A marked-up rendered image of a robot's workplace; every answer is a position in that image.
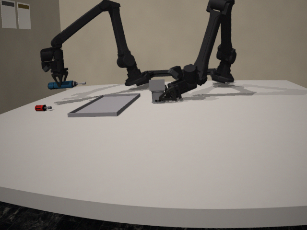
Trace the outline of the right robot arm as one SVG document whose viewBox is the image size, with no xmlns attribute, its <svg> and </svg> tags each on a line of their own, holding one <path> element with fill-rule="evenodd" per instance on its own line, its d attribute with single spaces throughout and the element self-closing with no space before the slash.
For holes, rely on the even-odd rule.
<svg viewBox="0 0 307 230">
<path fill-rule="evenodd" d="M 131 52 L 127 47 L 119 8 L 120 8 L 119 3 L 110 0 L 103 0 L 95 7 L 90 9 L 83 16 L 81 16 L 79 19 L 77 19 L 75 22 L 73 22 L 66 29 L 64 29 L 61 33 L 55 36 L 51 40 L 52 47 L 45 48 L 40 51 L 40 57 L 42 61 L 41 65 L 43 71 L 48 72 L 50 69 L 51 70 L 57 69 L 56 61 L 52 61 L 52 59 L 54 58 L 54 60 L 58 61 L 59 59 L 63 59 L 63 50 L 61 50 L 62 44 L 67 39 L 69 39 L 73 34 L 75 34 L 78 30 L 80 30 L 83 26 L 89 23 L 93 18 L 95 18 L 102 12 L 108 11 L 110 14 L 118 48 L 117 65 L 120 68 L 127 68 L 128 71 L 127 74 L 128 78 L 125 80 L 126 83 L 142 78 L 145 75 L 145 72 L 141 73 L 140 69 L 138 70 L 135 58 L 133 55 L 131 55 Z"/>
</svg>

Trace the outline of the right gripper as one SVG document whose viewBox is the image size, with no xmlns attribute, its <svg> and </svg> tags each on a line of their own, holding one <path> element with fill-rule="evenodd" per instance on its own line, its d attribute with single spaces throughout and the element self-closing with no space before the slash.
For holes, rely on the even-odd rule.
<svg viewBox="0 0 307 230">
<path fill-rule="evenodd" d="M 58 85 L 58 87 L 61 87 L 63 75 L 65 75 L 64 81 L 66 81 L 66 78 L 67 78 L 67 75 L 68 75 L 68 71 L 67 71 L 68 68 L 64 69 L 64 59 L 59 59 L 59 61 L 56 60 L 56 64 L 57 64 L 57 69 L 51 70 L 51 73 L 53 73 L 51 75 L 52 75 L 52 78 L 54 79 L 54 81 L 56 82 L 56 84 Z M 56 77 L 59 78 L 59 81 L 60 81 L 59 83 L 58 83 Z"/>
</svg>

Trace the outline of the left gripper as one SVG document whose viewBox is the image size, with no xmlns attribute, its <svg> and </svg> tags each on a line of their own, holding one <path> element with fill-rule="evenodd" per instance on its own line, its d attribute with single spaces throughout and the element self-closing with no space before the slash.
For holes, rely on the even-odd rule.
<svg viewBox="0 0 307 230">
<path fill-rule="evenodd" d="M 165 85 L 165 92 L 159 97 L 159 100 L 163 101 L 177 101 L 177 98 L 182 98 L 181 94 L 188 92 L 188 87 L 179 90 L 179 86 L 176 84 L 168 83 L 168 88 Z M 165 96 L 165 98 L 163 98 Z"/>
</svg>

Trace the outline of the dark grey cylinder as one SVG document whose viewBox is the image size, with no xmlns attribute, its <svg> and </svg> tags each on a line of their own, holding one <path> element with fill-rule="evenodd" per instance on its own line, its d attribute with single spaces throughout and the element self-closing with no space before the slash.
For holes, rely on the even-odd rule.
<svg viewBox="0 0 307 230">
<path fill-rule="evenodd" d="M 154 104 L 161 104 L 165 103 L 163 100 L 159 100 L 159 97 L 164 93 L 163 91 L 151 91 L 152 92 L 152 103 Z"/>
</svg>

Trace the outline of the red-handled nut driver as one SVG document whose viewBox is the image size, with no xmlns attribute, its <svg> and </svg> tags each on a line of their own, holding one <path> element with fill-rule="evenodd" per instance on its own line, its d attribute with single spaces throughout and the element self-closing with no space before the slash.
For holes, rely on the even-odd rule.
<svg viewBox="0 0 307 230">
<path fill-rule="evenodd" d="M 51 106 L 46 107 L 46 105 L 36 105 L 35 110 L 36 111 L 46 111 L 47 109 L 52 109 Z"/>
</svg>

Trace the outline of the blue electric nut driver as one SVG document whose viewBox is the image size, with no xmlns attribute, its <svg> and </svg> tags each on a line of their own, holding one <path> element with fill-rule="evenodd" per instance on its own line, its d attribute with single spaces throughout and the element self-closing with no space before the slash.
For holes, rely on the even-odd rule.
<svg viewBox="0 0 307 230">
<path fill-rule="evenodd" d="M 48 88 L 49 88 L 50 90 L 52 90 L 52 89 L 73 88 L 73 87 L 75 87 L 75 86 L 78 85 L 78 84 L 84 85 L 84 84 L 86 84 L 86 82 L 77 83 L 77 82 L 72 81 L 72 80 L 71 80 L 71 81 L 62 81 L 61 87 L 58 87 L 58 85 L 56 84 L 56 82 L 50 82 L 50 83 L 48 84 Z"/>
</svg>

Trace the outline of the grey l-shaped bracket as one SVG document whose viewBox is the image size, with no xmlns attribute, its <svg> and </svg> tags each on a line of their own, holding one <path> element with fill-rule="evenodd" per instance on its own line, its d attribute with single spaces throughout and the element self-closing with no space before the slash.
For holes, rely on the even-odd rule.
<svg viewBox="0 0 307 230">
<path fill-rule="evenodd" d="M 165 90 L 165 80 L 149 80 L 149 91 L 163 91 Z"/>
</svg>

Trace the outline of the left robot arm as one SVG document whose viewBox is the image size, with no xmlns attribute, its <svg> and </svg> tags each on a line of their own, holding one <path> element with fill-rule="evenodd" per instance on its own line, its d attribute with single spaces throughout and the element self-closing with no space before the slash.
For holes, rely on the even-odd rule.
<svg viewBox="0 0 307 230">
<path fill-rule="evenodd" d="M 210 12 L 210 18 L 194 65 L 184 66 L 184 76 L 180 66 L 172 67 L 167 72 L 176 80 L 171 83 L 178 85 L 180 90 L 188 87 L 188 91 L 191 91 L 207 81 L 209 59 L 220 25 L 221 44 L 216 58 L 221 61 L 218 69 L 213 69 L 213 72 L 217 76 L 233 78 L 230 67 L 236 59 L 236 49 L 232 48 L 231 43 L 231 11 L 234 3 L 235 0 L 209 0 L 206 11 Z"/>
</svg>

